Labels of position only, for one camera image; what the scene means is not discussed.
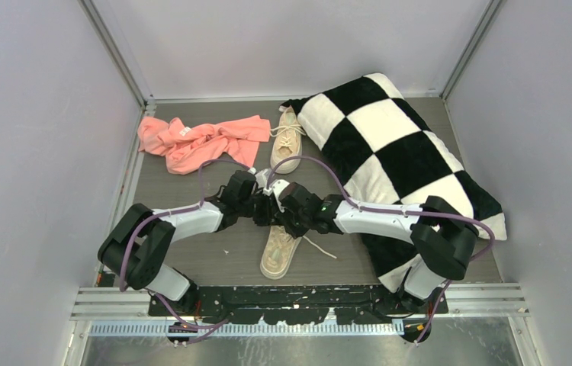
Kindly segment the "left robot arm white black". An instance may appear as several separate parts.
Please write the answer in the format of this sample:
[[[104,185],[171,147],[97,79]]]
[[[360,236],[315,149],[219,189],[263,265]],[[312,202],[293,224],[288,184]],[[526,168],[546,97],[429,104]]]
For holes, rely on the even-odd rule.
[[[128,287],[161,294],[176,314],[190,314],[197,303],[190,290],[194,285],[165,263],[169,247],[181,239],[225,230],[240,217],[252,217],[258,177],[252,169],[238,170],[202,204],[165,210],[134,204],[101,245],[99,262],[117,272]]]

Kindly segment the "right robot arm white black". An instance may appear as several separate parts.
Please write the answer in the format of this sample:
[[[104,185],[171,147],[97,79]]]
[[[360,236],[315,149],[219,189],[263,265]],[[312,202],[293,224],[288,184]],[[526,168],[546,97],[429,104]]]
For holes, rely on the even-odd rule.
[[[408,313],[419,312],[444,281],[460,281],[467,272],[478,231],[440,197],[423,204],[361,204],[330,194],[324,199],[295,182],[277,180],[263,190],[272,216],[293,237],[320,234],[370,234],[405,242],[419,259],[388,274],[381,283]]]

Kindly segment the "beige sneaker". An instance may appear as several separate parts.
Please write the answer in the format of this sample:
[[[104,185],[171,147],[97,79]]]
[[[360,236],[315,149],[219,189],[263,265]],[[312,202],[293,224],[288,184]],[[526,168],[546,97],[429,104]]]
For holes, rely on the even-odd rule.
[[[300,160],[286,162],[286,159],[302,153],[302,139],[306,135],[292,107],[282,110],[278,125],[271,129],[270,134],[274,138],[270,155],[272,170],[279,175],[292,173],[299,166]]]
[[[333,259],[338,258],[307,236],[295,238],[287,233],[283,226],[271,226],[259,264],[261,273],[273,281],[283,278],[287,274],[297,247],[302,240],[311,244],[324,255]]]

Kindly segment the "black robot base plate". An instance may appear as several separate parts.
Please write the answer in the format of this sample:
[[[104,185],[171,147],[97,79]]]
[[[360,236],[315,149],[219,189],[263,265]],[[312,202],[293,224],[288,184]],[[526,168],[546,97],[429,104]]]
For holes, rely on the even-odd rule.
[[[440,290],[432,292],[430,302],[415,310],[382,285],[316,286],[200,286],[179,301],[162,302],[152,297],[150,316],[183,318],[216,324],[255,325],[261,320],[269,325],[284,322],[289,326],[320,324],[334,315],[341,325],[381,324],[392,317],[428,316],[448,313],[445,299],[435,302]]]

